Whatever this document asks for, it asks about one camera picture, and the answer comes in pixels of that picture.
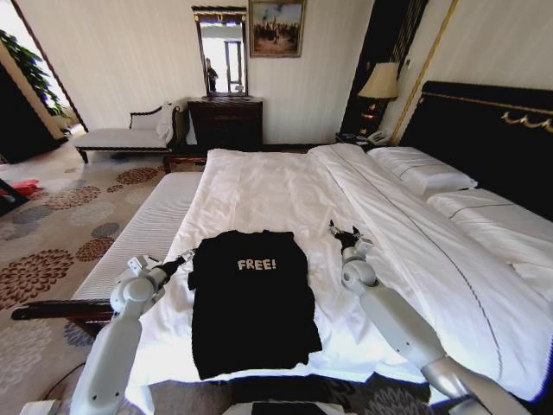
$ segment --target headboard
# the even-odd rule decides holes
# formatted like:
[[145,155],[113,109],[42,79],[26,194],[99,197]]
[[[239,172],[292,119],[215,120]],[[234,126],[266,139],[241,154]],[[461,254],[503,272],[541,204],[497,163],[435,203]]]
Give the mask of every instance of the headboard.
[[400,145],[553,220],[553,91],[428,81]]

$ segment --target framed painting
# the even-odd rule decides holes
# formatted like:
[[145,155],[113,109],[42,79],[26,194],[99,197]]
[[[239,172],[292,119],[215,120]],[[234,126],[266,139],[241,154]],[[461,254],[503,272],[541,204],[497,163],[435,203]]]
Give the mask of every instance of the framed painting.
[[299,58],[307,0],[250,0],[250,56]]

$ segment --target floral rug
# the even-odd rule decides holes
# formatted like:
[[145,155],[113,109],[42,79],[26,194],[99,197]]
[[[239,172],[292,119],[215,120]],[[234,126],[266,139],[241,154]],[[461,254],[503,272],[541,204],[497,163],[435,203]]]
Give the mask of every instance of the floral rug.
[[[70,298],[164,175],[161,156],[89,157],[85,165],[63,144],[24,163],[0,165],[6,182],[37,179],[44,188],[0,217],[0,415],[45,398],[62,399],[58,413],[68,413],[92,339],[65,320],[15,322],[11,312],[28,301]],[[164,382],[152,392],[159,414],[217,415],[233,403],[264,399],[337,403],[359,415],[433,413],[426,385],[377,375],[365,383],[317,376]],[[124,403],[118,413],[140,412]]]

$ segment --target white pillow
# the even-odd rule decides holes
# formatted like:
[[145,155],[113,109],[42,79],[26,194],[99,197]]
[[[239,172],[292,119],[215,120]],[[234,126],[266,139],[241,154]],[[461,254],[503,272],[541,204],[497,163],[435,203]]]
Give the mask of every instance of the white pillow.
[[130,114],[130,128],[132,130],[155,130],[157,123],[161,117],[161,111],[156,111],[153,114]]
[[161,140],[168,143],[173,137],[173,106],[169,102],[163,103],[160,113],[156,132]]
[[412,147],[382,147],[368,154],[411,192],[423,197],[474,188],[478,184],[458,169]]
[[428,203],[553,301],[553,222],[482,188],[433,195]]

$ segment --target dresser drawer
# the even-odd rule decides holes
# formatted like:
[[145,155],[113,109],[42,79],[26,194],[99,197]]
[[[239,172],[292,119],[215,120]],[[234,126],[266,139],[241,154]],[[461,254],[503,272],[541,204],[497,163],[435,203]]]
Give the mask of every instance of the dresser drawer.
[[263,142],[261,99],[191,99],[188,108],[196,140],[204,150],[222,148],[257,151]]

